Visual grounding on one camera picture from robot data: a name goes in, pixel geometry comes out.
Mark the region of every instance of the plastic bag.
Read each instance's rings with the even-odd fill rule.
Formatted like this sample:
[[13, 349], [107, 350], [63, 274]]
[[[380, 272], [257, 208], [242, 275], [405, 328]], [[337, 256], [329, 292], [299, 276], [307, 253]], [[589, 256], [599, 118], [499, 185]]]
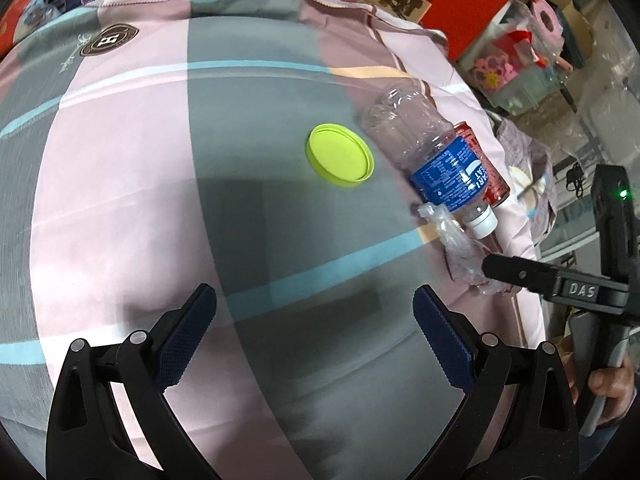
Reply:
[[511, 290], [511, 285], [490, 280], [484, 275], [482, 260], [491, 251], [477, 240], [469, 238], [444, 205], [427, 202], [417, 211], [435, 225], [445, 248], [449, 272], [455, 282], [476, 286], [480, 294], [485, 296]]
[[524, 207], [534, 245], [551, 232], [558, 214], [558, 193], [551, 149], [521, 132], [510, 120], [488, 112], [518, 201]]

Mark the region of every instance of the blue bottle label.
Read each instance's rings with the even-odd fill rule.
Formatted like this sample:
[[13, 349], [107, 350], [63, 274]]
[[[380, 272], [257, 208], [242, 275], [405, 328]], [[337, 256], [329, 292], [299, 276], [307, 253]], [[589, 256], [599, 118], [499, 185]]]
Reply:
[[411, 176], [425, 200], [456, 211], [482, 191], [489, 177], [465, 139], [456, 138]]

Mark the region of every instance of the logo emblem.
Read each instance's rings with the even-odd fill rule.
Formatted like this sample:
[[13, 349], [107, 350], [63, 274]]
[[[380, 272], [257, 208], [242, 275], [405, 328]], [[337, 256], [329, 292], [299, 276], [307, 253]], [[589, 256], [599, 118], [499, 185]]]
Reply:
[[80, 56], [98, 56], [105, 54], [111, 50], [115, 50], [119, 46], [133, 40], [139, 33], [135, 27], [119, 23], [105, 28], [98, 36], [89, 44], [82, 47]]
[[600, 287], [598, 285], [564, 280], [560, 296], [595, 303], [598, 299], [599, 291]]

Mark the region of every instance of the red soda can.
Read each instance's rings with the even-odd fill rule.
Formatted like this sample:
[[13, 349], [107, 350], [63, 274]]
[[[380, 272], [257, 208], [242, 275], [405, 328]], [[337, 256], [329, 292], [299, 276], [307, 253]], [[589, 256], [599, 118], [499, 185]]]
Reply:
[[480, 147], [480, 143], [478, 142], [478, 138], [476, 134], [471, 129], [471, 127], [466, 123], [456, 124], [456, 135], [462, 137], [466, 140], [466, 143], [469, 145], [471, 150], [476, 154], [476, 156], [482, 162], [487, 175], [489, 176], [489, 182], [486, 186], [486, 192], [484, 194], [484, 199], [488, 202], [491, 207], [495, 207], [498, 204], [504, 202], [511, 189], [509, 188], [509, 184], [505, 182], [502, 178], [502, 175], [495, 169], [495, 166], [491, 163], [489, 158], [484, 154], [482, 148]]

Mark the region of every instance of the plastic container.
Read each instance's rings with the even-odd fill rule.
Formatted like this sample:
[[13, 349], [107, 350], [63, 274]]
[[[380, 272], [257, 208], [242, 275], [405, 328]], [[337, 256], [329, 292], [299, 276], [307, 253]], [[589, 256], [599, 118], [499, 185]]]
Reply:
[[484, 194], [488, 175], [417, 82], [387, 89], [364, 117], [364, 130], [426, 202], [460, 215], [474, 238], [491, 234], [497, 219]]
[[468, 57], [462, 63], [469, 70], [468, 82], [493, 107], [513, 116], [537, 108], [561, 88], [557, 56], [549, 51], [541, 27], [525, 4], [513, 0], [501, 22], [479, 42], [482, 47], [474, 47], [473, 63]]

